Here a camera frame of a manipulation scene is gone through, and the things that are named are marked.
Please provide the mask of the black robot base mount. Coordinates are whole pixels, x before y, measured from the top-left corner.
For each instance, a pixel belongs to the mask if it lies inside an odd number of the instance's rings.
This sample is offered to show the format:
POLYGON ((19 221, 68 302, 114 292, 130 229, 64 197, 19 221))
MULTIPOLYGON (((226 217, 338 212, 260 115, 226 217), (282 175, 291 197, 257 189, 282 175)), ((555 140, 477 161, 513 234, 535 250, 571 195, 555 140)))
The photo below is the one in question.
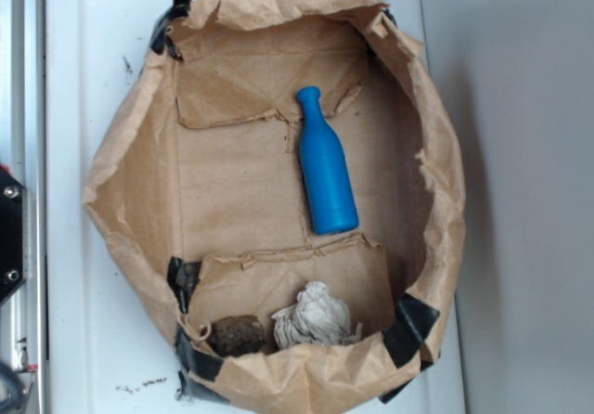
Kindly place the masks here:
POLYGON ((1 306, 29 277, 27 263, 27 193, 1 164, 1 306))

